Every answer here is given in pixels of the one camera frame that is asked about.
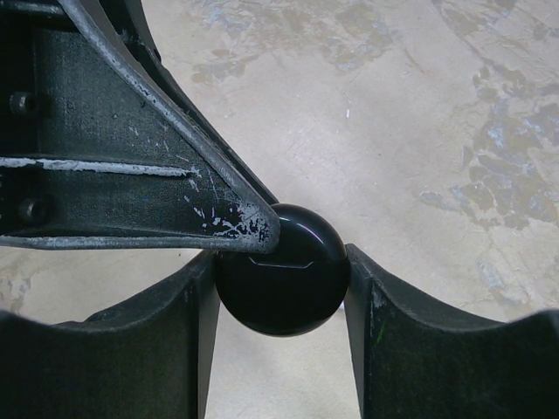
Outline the black round earbud case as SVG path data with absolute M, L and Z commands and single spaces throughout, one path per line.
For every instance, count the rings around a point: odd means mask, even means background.
M 217 256 L 216 286 L 229 313 L 257 333 L 290 337 L 313 331 L 341 305 L 349 259 L 335 228 L 301 206 L 273 205 L 279 242 L 267 254 Z

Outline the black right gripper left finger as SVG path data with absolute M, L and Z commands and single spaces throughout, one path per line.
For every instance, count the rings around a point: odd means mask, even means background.
M 202 418 L 217 331 L 215 259 L 199 253 L 82 322 L 1 314 L 4 418 Z

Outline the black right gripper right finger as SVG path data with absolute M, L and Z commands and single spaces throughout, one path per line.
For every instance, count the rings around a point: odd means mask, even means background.
M 364 418 L 555 418 L 558 313 L 512 322 L 450 306 L 349 245 L 344 301 Z

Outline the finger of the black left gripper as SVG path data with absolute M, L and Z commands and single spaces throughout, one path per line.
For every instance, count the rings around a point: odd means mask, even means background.
M 273 250 L 273 204 L 150 78 L 104 2 L 1 4 L 2 245 Z
M 232 166 L 249 182 L 260 196 L 269 204 L 278 199 L 248 168 L 230 145 L 207 121 L 202 112 L 184 93 L 171 73 L 163 66 L 162 57 L 157 50 L 140 0 L 106 0 L 104 11 L 121 37 L 128 51 L 140 63 L 150 78 L 176 103 L 183 113 L 190 117 L 213 145 Z

